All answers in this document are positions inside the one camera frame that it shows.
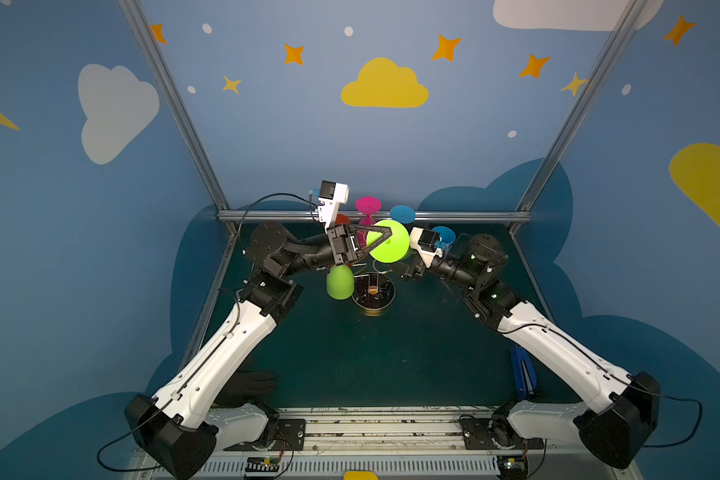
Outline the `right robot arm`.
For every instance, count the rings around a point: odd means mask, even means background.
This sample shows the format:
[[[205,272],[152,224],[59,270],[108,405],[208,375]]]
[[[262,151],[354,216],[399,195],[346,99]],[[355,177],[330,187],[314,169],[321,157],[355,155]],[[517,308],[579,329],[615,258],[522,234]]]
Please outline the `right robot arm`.
[[[472,236],[460,254],[444,252],[434,230],[415,227],[409,247],[417,259],[411,277],[431,273],[460,287],[473,316],[514,342],[562,379],[579,397],[575,404],[521,400],[501,407],[489,423],[493,443],[512,448],[541,438],[585,447],[603,463],[628,467],[654,432],[660,385],[646,372],[630,374],[546,318],[501,280],[508,262],[491,235]]]

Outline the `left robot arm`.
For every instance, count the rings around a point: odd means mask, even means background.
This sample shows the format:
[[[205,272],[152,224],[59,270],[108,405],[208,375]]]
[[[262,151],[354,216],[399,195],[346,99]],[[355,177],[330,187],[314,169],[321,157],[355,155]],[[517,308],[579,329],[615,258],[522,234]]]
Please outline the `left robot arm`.
[[[392,240],[407,247],[407,234],[401,224],[383,221],[339,224],[299,240],[276,221],[260,224],[245,253],[254,272],[223,325],[166,385],[127,405],[136,444],[176,479],[193,477],[217,451],[272,445],[279,416],[268,407],[246,403],[217,422],[208,414],[244,360],[296,304],[303,288],[293,275],[347,266]]]

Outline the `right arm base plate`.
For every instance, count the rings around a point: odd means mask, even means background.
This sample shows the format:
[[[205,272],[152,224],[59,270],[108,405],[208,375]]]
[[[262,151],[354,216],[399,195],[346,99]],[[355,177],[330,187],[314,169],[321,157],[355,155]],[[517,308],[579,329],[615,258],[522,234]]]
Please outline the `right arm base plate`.
[[[462,415],[458,424],[467,450],[541,451],[545,445],[540,438],[521,438],[505,420]]]

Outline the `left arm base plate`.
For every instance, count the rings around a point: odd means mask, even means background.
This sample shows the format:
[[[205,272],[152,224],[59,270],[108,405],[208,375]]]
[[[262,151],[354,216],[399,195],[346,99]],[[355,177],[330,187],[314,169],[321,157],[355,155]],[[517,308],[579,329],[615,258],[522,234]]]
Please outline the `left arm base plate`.
[[[265,427],[259,439],[224,447],[224,451],[302,451],[306,439],[304,419],[279,419]]]

